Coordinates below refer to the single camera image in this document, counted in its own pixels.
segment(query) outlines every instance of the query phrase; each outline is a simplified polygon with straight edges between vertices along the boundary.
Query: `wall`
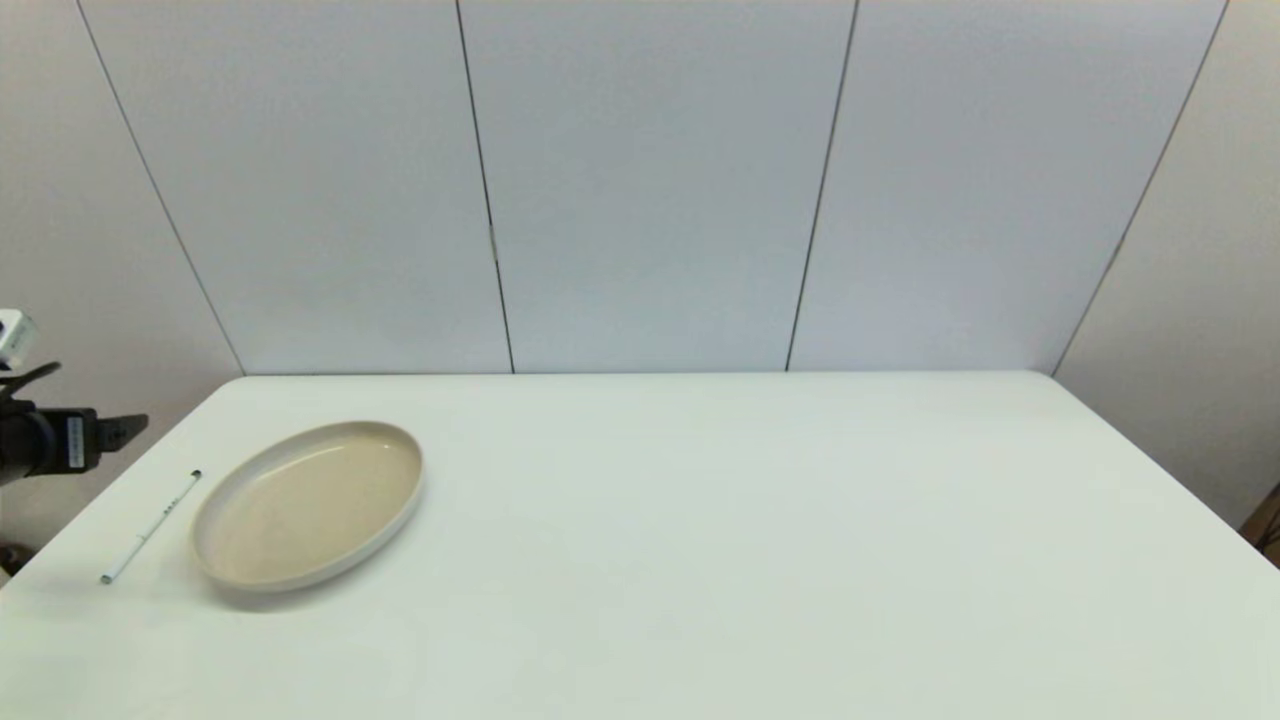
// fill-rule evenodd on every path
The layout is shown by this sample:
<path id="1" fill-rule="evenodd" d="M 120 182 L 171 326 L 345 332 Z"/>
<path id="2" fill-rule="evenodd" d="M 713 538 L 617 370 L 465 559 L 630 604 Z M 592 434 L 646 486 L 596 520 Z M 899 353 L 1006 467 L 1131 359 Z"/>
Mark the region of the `wall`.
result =
<path id="1" fill-rule="evenodd" d="M 236 355 L 1048 370 L 1222 0 L 78 5 L 0 0 L 0 302 L 68 363 L 36 398 L 155 425 L 4 491 L 37 543 Z M 1060 372 L 1230 520 L 1274 469 L 1275 6 L 1231 6 Z"/>
<path id="2" fill-rule="evenodd" d="M 1238 525 L 1280 480 L 1280 3 L 1233 1 L 1057 379 Z"/>
<path id="3" fill-rule="evenodd" d="M 35 318 L 23 397 L 148 413 L 84 475 L 0 491 L 0 530 L 40 546 L 219 384 L 236 357 L 147 179 L 74 0 L 0 3 L 0 304 Z"/>

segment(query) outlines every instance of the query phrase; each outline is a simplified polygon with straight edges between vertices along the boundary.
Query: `panel seam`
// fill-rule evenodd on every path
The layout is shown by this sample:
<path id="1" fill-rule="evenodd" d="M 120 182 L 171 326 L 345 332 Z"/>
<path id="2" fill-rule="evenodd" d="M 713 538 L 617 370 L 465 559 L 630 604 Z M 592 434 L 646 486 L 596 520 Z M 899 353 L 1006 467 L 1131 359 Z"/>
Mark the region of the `panel seam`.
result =
<path id="1" fill-rule="evenodd" d="M 81 22 L 84 23 L 84 32 L 88 33 L 90 45 L 93 46 L 93 55 L 97 56 L 97 65 L 102 69 L 102 77 L 106 78 L 106 87 L 111 91 L 111 97 L 115 100 L 115 108 L 120 111 L 120 119 L 124 120 L 124 129 L 129 133 L 129 140 L 133 142 L 133 150 L 138 154 L 138 160 L 142 163 L 142 170 L 147 174 L 147 182 L 151 183 L 151 191 L 155 192 L 156 200 L 160 202 L 160 210 L 164 211 L 165 220 L 169 223 L 169 229 L 173 232 L 174 240 L 178 241 L 178 247 L 182 249 L 183 258 L 187 259 L 187 266 L 191 268 L 191 274 L 196 278 L 196 287 L 200 288 L 200 293 L 205 297 L 205 304 L 209 305 L 209 311 L 214 316 L 214 323 L 218 325 L 218 331 L 223 333 L 223 340 L 227 342 L 227 350 L 230 351 L 232 357 L 236 360 L 236 366 L 239 368 L 241 375 L 247 375 L 244 372 L 244 363 L 241 361 L 239 352 L 236 351 L 236 345 L 232 342 L 232 337 L 227 333 L 227 325 L 223 324 L 223 319 L 218 315 L 218 307 L 214 306 L 214 301 L 209 297 L 209 290 L 205 287 L 205 281 L 200 278 L 200 272 L 196 270 L 196 264 L 191 259 L 191 252 L 187 250 L 187 243 L 182 240 L 182 233 L 178 232 L 178 224 L 173 220 L 173 214 L 169 213 L 169 204 L 165 202 L 164 195 L 160 192 L 160 186 L 156 183 L 155 174 L 151 172 L 151 165 L 147 164 L 147 158 L 142 152 L 142 145 L 138 142 L 138 136 L 133 132 L 133 123 L 129 122 L 128 113 L 124 111 L 124 104 L 120 102 L 120 94 L 115 90 L 115 81 L 111 79 L 111 73 L 106 69 L 106 61 L 102 59 L 102 50 L 97 46 L 97 38 L 93 37 L 93 28 L 88 24 L 88 15 L 84 14 L 84 5 L 82 0 L 76 0 L 76 9 L 79 12 Z"/>
<path id="2" fill-rule="evenodd" d="M 471 128 L 475 131 L 476 158 L 480 160 L 484 211 L 489 219 L 489 252 L 493 255 L 493 272 L 498 278 L 498 305 L 502 307 L 502 331 L 507 338 L 507 363 L 511 365 L 511 374 L 516 374 L 516 354 L 511 347 L 511 322 L 507 319 L 507 295 L 502 287 L 502 263 L 498 260 L 498 240 L 493 229 L 493 202 L 489 200 L 489 176 L 484 165 L 484 146 L 480 143 L 480 117 L 476 114 L 476 91 L 471 82 L 471 59 L 467 56 L 467 33 L 462 29 L 462 0 L 453 0 L 453 12 L 458 18 L 458 41 L 462 44 L 462 69 L 467 76 L 467 97 L 471 101 Z"/>
<path id="3" fill-rule="evenodd" d="M 836 108 L 831 117 L 831 132 L 827 136 L 827 155 L 822 160 L 822 178 L 818 181 L 818 199 L 813 209 L 813 224 L 809 227 L 809 247 L 804 255 L 804 270 L 800 273 L 800 292 L 796 296 L 796 314 L 791 320 L 791 341 L 787 343 L 787 361 L 783 372 L 791 372 L 791 356 L 796 347 L 796 332 L 800 328 L 800 309 L 804 305 L 805 284 L 809 282 L 809 261 L 813 259 L 814 237 L 818 234 L 818 218 L 822 214 L 822 199 L 827 190 L 827 173 L 831 169 L 831 151 L 836 145 L 836 127 L 840 123 L 840 109 L 845 99 L 845 81 L 849 77 L 849 61 L 854 49 L 854 28 L 858 27 L 858 9 L 861 0 L 854 1 L 854 12 L 849 18 L 849 37 L 845 38 L 845 61 L 840 68 L 840 85 L 836 86 Z"/>
<path id="4" fill-rule="evenodd" d="M 1160 173 L 1160 165 L 1165 161 L 1165 154 L 1169 152 L 1169 146 L 1174 142 L 1174 135 L 1178 132 L 1178 124 L 1183 122 L 1183 113 L 1187 111 L 1187 105 L 1192 101 L 1192 95 L 1196 92 L 1196 83 L 1199 82 L 1201 72 L 1204 70 L 1204 63 L 1208 61 L 1208 54 L 1213 50 L 1213 41 L 1217 40 L 1217 31 L 1222 27 L 1222 18 L 1226 17 L 1226 9 L 1230 5 L 1230 0 L 1222 0 L 1222 9 L 1217 13 L 1217 22 L 1213 24 L 1213 32 L 1208 36 L 1208 42 L 1204 44 L 1204 54 L 1201 55 L 1199 65 L 1196 67 L 1196 74 L 1192 76 L 1192 83 L 1187 88 L 1187 96 L 1183 97 L 1181 106 L 1178 108 L 1178 114 L 1174 117 L 1174 124 L 1169 128 L 1169 136 L 1165 137 L 1165 145 L 1160 149 L 1160 155 L 1156 156 L 1156 164 L 1151 168 L 1151 174 L 1147 176 L 1147 184 L 1142 187 L 1142 195 L 1138 196 L 1138 202 L 1133 206 L 1133 213 L 1129 215 L 1129 222 L 1124 225 L 1124 232 L 1120 233 L 1120 242 L 1116 243 L 1115 250 L 1111 251 L 1111 256 L 1107 259 L 1106 268 L 1102 269 L 1102 275 L 1098 278 L 1098 284 L 1093 287 L 1093 295 L 1089 296 L 1089 301 L 1084 305 L 1084 311 L 1080 314 L 1079 322 L 1075 323 L 1075 328 L 1071 331 L 1071 337 L 1066 340 L 1066 345 L 1062 347 L 1062 354 L 1057 357 L 1057 363 L 1053 364 L 1053 372 L 1051 377 L 1057 377 L 1059 370 L 1062 369 L 1062 363 L 1066 361 L 1068 354 L 1071 352 L 1071 346 L 1075 345 L 1075 338 L 1080 334 L 1080 328 L 1084 327 L 1084 320 L 1088 319 L 1089 311 L 1093 310 L 1093 304 L 1098 299 L 1098 293 L 1102 292 L 1102 286 L 1107 282 L 1107 275 L 1111 274 L 1111 268 L 1116 264 L 1116 258 L 1120 256 L 1120 250 L 1124 247 L 1126 240 L 1129 240 L 1129 231 L 1133 228 L 1134 220 L 1138 218 L 1138 213 L 1142 210 L 1142 204 L 1147 200 L 1147 192 L 1151 190 L 1152 182 L 1155 182 L 1156 176 Z"/>

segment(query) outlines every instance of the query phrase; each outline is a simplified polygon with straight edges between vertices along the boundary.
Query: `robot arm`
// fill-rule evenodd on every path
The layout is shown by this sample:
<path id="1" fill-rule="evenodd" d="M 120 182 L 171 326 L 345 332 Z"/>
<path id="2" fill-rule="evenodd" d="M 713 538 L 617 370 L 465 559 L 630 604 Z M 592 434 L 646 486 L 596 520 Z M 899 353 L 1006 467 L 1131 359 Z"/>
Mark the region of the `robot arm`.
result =
<path id="1" fill-rule="evenodd" d="M 35 343 L 36 327 L 18 310 L 0 309 L 0 370 L 17 370 Z M 99 418 L 92 407 L 41 409 L 14 395 L 60 368 L 41 365 L 0 377 L 0 486 L 32 475 L 87 473 L 147 427 L 146 415 Z"/>

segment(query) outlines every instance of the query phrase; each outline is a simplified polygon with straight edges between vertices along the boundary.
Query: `wall panel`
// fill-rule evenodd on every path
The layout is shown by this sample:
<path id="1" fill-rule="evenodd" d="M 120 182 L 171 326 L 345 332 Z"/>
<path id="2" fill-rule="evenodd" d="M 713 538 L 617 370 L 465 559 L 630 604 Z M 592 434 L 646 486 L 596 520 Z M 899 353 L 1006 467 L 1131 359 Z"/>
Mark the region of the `wall panel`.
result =
<path id="1" fill-rule="evenodd" d="M 452 3 L 84 8 L 246 370 L 509 372 Z"/>
<path id="2" fill-rule="evenodd" d="M 1052 370 L 1221 0 L 863 0 L 791 369 Z"/>

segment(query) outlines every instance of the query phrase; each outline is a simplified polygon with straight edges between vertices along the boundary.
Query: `beige plate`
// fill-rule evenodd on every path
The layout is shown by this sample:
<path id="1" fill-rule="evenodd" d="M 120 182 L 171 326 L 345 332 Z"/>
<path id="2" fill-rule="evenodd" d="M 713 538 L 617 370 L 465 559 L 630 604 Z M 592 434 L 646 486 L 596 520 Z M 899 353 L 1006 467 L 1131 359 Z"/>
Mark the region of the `beige plate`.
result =
<path id="1" fill-rule="evenodd" d="M 422 452 L 408 433 L 381 423 L 325 425 L 233 470 L 196 514 L 191 546 L 223 585 L 291 591 L 376 552 L 421 492 Z"/>

